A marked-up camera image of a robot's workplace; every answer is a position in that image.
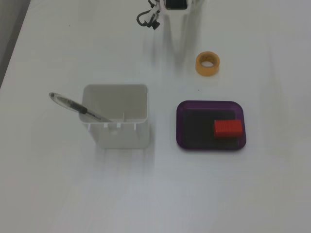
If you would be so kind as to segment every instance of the red sponge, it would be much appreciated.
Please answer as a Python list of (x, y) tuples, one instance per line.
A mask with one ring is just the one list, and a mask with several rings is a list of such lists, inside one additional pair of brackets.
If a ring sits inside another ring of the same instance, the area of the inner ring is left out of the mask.
[(242, 135), (241, 120), (216, 120), (214, 123), (215, 138), (238, 138)]

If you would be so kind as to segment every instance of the white bin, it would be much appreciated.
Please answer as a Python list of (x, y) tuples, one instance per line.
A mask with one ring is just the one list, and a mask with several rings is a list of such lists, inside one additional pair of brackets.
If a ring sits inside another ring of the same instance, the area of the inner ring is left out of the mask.
[(113, 121), (96, 122), (79, 114), (81, 122), (101, 148), (148, 146), (150, 127), (145, 85), (88, 85), (84, 88), (82, 105)]

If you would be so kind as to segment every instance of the masking tape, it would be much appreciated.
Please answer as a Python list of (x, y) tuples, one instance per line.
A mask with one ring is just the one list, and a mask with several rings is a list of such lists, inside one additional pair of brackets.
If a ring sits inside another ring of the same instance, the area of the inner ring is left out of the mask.
[[(205, 67), (202, 62), (211, 62), (213, 66)], [(195, 69), (202, 76), (212, 76), (219, 70), (220, 59), (213, 52), (202, 52), (196, 58)]]

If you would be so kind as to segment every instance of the black pen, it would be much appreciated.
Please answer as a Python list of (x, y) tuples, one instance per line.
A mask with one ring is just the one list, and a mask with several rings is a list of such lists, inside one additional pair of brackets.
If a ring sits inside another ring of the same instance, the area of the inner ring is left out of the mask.
[(83, 105), (81, 105), (81, 104), (79, 104), (73, 100), (70, 100), (70, 99), (68, 99), (62, 95), (51, 92), (49, 94), (49, 96), (55, 103), (59, 104), (60, 106), (62, 106), (64, 108), (78, 112), (78, 113), (83, 114), (83, 115), (91, 116), (99, 122), (111, 122), (111, 120), (87, 109)]

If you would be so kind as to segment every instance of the white table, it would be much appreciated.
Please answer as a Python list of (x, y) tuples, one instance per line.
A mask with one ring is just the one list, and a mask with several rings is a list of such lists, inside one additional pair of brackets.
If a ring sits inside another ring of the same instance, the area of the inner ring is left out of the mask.
[[(207, 0), (175, 62), (163, 22), (136, 23), (146, 0), (33, 0), (0, 89), (0, 231), (309, 233), (311, 3)], [(210, 50), (220, 72), (198, 75)], [(153, 143), (100, 150), (48, 93), (144, 83)], [(241, 151), (185, 152), (184, 100), (244, 109)]]

